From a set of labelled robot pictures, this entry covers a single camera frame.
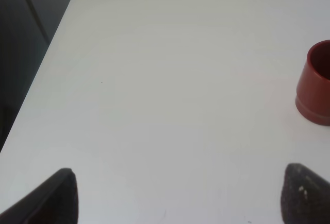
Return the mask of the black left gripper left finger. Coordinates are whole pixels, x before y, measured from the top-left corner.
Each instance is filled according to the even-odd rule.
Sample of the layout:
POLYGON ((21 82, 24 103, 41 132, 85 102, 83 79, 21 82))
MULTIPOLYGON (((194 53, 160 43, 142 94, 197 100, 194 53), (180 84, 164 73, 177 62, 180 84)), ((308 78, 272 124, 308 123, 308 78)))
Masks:
POLYGON ((1 223, 78 223, 77 181, 62 168, 1 213, 1 223))

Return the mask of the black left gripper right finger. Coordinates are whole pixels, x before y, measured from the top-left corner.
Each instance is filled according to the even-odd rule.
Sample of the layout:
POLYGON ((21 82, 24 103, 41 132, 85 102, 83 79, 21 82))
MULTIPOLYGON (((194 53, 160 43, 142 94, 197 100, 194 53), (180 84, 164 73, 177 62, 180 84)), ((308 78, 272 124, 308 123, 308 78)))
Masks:
POLYGON ((287 165, 280 202, 284 223, 329 223, 329 182, 303 164, 287 165))

